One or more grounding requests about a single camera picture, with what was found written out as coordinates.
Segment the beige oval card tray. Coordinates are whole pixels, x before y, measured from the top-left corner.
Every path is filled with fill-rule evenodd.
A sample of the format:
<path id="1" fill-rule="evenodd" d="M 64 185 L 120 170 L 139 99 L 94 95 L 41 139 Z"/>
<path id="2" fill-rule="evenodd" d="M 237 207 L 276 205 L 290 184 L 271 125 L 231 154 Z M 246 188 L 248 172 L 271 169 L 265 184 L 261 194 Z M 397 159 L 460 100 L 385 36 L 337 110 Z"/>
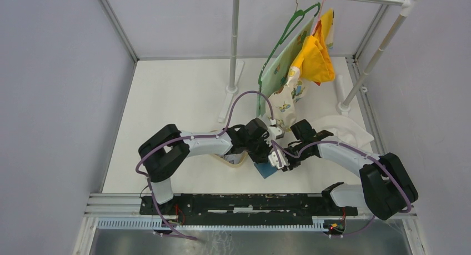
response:
<path id="1" fill-rule="evenodd" d="M 248 153 L 243 151 L 237 154 L 210 154 L 210 156 L 226 164 L 228 167 L 239 168 L 248 157 Z"/>

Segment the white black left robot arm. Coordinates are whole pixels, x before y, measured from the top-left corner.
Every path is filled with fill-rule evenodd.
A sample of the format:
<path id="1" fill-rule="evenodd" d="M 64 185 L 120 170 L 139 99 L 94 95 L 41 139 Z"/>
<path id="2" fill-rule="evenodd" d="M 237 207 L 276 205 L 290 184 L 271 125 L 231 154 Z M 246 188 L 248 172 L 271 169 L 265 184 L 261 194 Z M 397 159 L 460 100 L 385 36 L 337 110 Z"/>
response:
<path id="1" fill-rule="evenodd" d="M 259 118 L 209 133 L 180 131 L 175 124 L 164 126 L 138 148 L 138 165 L 146 169 L 154 209 L 163 215 L 174 209 L 171 176 L 186 158 L 246 153 L 254 163 L 264 164 L 269 162 L 272 141 L 283 136 L 274 120 L 265 123 Z"/>

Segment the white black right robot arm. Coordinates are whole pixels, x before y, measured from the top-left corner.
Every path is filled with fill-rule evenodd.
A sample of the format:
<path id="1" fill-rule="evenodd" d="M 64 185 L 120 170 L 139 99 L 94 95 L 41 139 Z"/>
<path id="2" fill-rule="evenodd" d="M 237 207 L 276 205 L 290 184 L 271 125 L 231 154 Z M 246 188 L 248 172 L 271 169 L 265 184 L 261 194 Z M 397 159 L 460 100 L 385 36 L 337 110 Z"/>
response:
<path id="1" fill-rule="evenodd" d="M 291 127 L 296 142 L 281 148 L 273 142 L 270 163 L 290 171 L 310 157 L 325 159 L 343 167 L 360 179 L 360 184 L 335 183 L 324 189 L 321 209 L 328 215 L 343 207 L 367 208 L 385 221 L 397 213 L 408 213 L 418 192 L 400 158 L 393 154 L 369 153 L 341 141 L 332 132 L 316 132 L 305 119 Z"/>

